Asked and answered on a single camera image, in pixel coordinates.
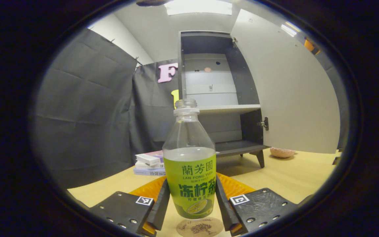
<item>pink sponge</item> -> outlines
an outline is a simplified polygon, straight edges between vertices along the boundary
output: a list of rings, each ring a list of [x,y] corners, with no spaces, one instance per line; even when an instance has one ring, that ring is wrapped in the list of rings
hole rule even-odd
[[[280,148],[275,148],[275,147],[270,148],[270,152],[275,157],[280,157],[280,158],[288,158],[292,156],[293,154],[295,154],[294,150],[280,149]]]

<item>lemon slice graphic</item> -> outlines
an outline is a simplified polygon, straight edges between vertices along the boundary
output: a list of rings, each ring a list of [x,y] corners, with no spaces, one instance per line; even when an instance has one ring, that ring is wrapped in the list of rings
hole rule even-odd
[[[207,205],[207,200],[204,199],[204,200],[201,200],[199,202],[197,202],[196,204],[192,205],[191,207],[188,208],[187,212],[189,214],[196,214],[200,211],[202,211]]]

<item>wooden table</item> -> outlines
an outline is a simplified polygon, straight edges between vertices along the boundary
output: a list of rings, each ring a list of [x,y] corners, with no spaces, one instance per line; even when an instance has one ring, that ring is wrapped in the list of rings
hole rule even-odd
[[[290,158],[277,159],[271,156],[270,149],[264,150],[266,166],[260,168],[257,157],[250,154],[221,157],[217,159],[217,172],[232,177],[254,189],[269,188],[293,203],[301,202],[306,196],[314,194],[331,175],[335,154],[321,154],[298,151]],[[116,191],[131,192],[132,190],[158,178],[156,176],[135,175],[133,168],[103,180],[68,191],[88,207],[93,207]],[[215,200],[215,207],[210,217],[221,220],[220,209]],[[176,225],[184,218],[178,215],[169,200],[162,231],[158,236],[180,236]],[[224,230],[219,237],[230,236]]]

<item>gray fabric curtain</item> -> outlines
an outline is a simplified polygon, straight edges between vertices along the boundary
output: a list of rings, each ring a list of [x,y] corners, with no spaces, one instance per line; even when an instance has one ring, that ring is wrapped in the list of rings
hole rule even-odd
[[[130,139],[135,154],[161,150],[167,133],[175,123],[173,96],[178,89],[178,71],[169,82],[158,83],[160,65],[177,63],[177,59],[139,66],[133,76],[130,106]]]
[[[52,63],[37,94],[33,136],[61,187],[92,183],[133,165],[128,109],[136,65],[87,29]]]

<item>white wall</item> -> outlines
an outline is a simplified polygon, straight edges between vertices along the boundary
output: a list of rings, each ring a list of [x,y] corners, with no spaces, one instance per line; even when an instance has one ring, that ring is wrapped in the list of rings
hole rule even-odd
[[[132,57],[138,57],[137,60],[140,63],[144,65],[154,63],[140,43],[114,14],[107,15],[87,28],[91,28],[91,30],[105,37],[109,41],[115,39],[112,43],[120,47]]]

